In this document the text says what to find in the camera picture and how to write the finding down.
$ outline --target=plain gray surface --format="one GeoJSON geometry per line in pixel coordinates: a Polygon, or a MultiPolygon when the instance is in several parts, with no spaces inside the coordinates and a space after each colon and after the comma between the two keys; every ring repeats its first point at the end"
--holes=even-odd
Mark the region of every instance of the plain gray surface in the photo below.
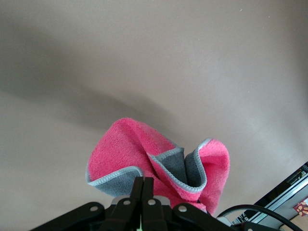
{"type": "Polygon", "coordinates": [[[218,212],[254,203],[308,160],[305,0],[0,0],[0,230],[89,201],[84,172],[121,117],[186,153],[221,140],[218,212]]]}

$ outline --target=cloth fold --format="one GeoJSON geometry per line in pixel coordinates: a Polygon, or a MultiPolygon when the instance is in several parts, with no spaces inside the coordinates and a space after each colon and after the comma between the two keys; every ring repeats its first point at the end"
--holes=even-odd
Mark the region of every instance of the cloth fold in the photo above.
{"type": "Polygon", "coordinates": [[[130,194],[135,177],[153,177],[154,194],[168,197],[171,207],[185,202],[213,214],[229,169],[228,150],[218,140],[206,139],[185,158],[183,148],[154,128],[123,118],[93,150],[86,181],[120,196],[130,194]]]}

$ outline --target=pink and gray microfiber towel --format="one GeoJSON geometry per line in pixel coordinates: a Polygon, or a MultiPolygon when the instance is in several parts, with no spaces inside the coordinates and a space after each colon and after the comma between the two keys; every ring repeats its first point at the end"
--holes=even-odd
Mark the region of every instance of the pink and gray microfiber towel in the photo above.
{"type": "Polygon", "coordinates": [[[129,195],[135,177],[153,177],[154,195],[171,207],[190,203],[213,214],[230,168],[226,147],[206,139],[184,157],[184,149],[154,128],[130,118],[116,121],[90,156],[86,181],[112,196],[129,195]]]}

